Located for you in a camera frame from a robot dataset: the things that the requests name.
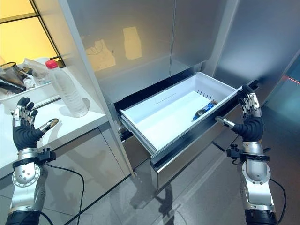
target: robotic hand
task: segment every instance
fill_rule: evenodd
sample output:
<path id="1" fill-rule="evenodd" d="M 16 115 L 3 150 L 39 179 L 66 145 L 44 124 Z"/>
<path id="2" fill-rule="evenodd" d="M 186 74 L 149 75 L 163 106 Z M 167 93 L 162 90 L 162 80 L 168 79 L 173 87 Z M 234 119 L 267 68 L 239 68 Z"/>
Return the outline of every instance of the robotic hand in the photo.
<path id="1" fill-rule="evenodd" d="M 254 91 L 244 85 L 238 91 L 239 103 L 243 110 L 244 124 L 216 117 L 216 120 L 229 127 L 243 138 L 243 149 L 231 145 L 227 156 L 240 158 L 238 170 L 241 175 L 241 188 L 247 225 L 277 225 L 275 207 L 269 189 L 271 171 L 264 155 L 261 139 L 263 137 L 262 112 Z"/>
<path id="2" fill-rule="evenodd" d="M 31 112 L 34 104 L 21 98 L 13 114 L 13 140 L 18 149 L 18 160 L 13 163 L 14 194 L 6 225 L 37 225 L 45 201 L 45 162 L 56 159 L 55 153 L 37 149 L 37 141 L 58 123 L 52 119 L 40 128 L 34 128 L 38 111 Z"/>

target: freezer drawer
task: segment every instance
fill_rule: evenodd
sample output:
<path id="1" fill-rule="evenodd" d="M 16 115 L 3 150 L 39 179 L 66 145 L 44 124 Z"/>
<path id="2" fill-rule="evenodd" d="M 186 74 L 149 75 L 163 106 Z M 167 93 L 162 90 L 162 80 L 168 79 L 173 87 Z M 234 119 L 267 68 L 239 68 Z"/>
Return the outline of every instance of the freezer drawer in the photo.
<path id="1" fill-rule="evenodd" d="M 121 119 L 153 158 L 162 154 L 188 131 L 199 126 L 235 96 L 236 91 L 235 88 L 198 72 L 138 104 L 121 110 Z M 218 104 L 193 121 L 195 113 L 212 100 Z"/>
<path id="2" fill-rule="evenodd" d="M 254 90 L 256 84 L 248 83 Z M 120 110 L 122 123 L 150 153 L 155 187 L 161 188 L 226 129 L 216 122 L 216 116 L 240 117 L 240 89 L 198 72 Z M 192 121 L 195 112 L 212 100 L 218 104 Z"/>

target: plastic water bottle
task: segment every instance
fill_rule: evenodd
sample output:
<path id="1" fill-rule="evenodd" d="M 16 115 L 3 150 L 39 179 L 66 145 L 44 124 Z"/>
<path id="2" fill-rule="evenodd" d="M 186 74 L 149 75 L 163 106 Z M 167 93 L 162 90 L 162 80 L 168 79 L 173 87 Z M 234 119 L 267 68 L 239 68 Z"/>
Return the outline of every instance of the plastic water bottle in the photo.
<path id="1" fill-rule="evenodd" d="M 69 111 L 75 117 L 84 116 L 88 112 L 88 109 L 78 94 L 71 78 L 58 67 L 55 60 L 48 60 L 45 64 L 49 69 L 49 79 L 53 87 Z"/>

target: window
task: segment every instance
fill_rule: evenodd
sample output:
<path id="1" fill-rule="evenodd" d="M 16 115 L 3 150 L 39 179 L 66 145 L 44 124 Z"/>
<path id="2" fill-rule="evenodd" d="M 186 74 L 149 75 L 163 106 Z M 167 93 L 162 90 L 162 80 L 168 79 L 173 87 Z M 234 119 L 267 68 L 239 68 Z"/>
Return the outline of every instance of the window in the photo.
<path id="1" fill-rule="evenodd" d="M 0 56 L 16 63 L 47 57 L 64 66 L 33 0 L 0 0 Z"/>

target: black cable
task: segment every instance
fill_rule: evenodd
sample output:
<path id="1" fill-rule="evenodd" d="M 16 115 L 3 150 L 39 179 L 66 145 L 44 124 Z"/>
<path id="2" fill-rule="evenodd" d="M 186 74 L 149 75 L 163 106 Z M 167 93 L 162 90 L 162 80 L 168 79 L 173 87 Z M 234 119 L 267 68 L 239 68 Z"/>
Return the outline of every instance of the black cable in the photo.
<path id="1" fill-rule="evenodd" d="M 52 223 L 52 221 L 51 221 L 51 219 L 45 214 L 45 213 L 43 213 L 43 212 L 39 212 L 41 215 L 43 215 L 45 218 L 46 218 L 46 220 L 48 220 L 48 222 L 51 224 L 51 225 L 54 225 L 53 223 Z"/>
<path id="2" fill-rule="evenodd" d="M 273 180 L 272 178 L 270 178 L 270 180 L 273 181 L 275 184 L 277 184 L 278 186 L 281 187 L 281 189 L 283 191 L 283 196 L 285 198 L 285 203 L 283 205 L 282 213 L 281 213 L 280 219 L 278 220 L 278 223 L 280 223 L 281 220 L 283 219 L 283 216 L 285 215 L 285 209 L 286 209 L 286 192 L 285 192 L 285 188 L 281 184 L 279 184 L 277 181 Z"/>
<path id="3" fill-rule="evenodd" d="M 234 163 L 236 160 L 238 160 L 238 159 L 237 158 L 233 159 L 232 164 L 238 165 L 237 163 Z"/>
<path id="4" fill-rule="evenodd" d="M 81 177 L 81 179 L 82 179 L 82 193 L 81 193 L 80 207 L 79 207 L 78 220 L 77 220 L 77 225 L 79 225 L 79 219 L 80 219 L 80 214 L 81 214 L 81 206 L 82 206 L 82 203 L 83 203 L 83 193 L 84 193 L 84 179 L 83 179 L 83 176 L 80 173 L 78 173 L 76 171 L 73 171 L 73 170 L 70 170 L 70 169 L 67 169 L 67 168 L 50 165 L 48 163 L 46 163 L 46 165 L 49 166 L 49 167 L 53 167 L 53 168 L 57 168 L 57 169 L 61 169 L 61 170 L 66 170 L 66 171 L 69 171 L 69 172 L 72 172 L 72 173 L 76 173 L 77 175 L 79 175 Z"/>

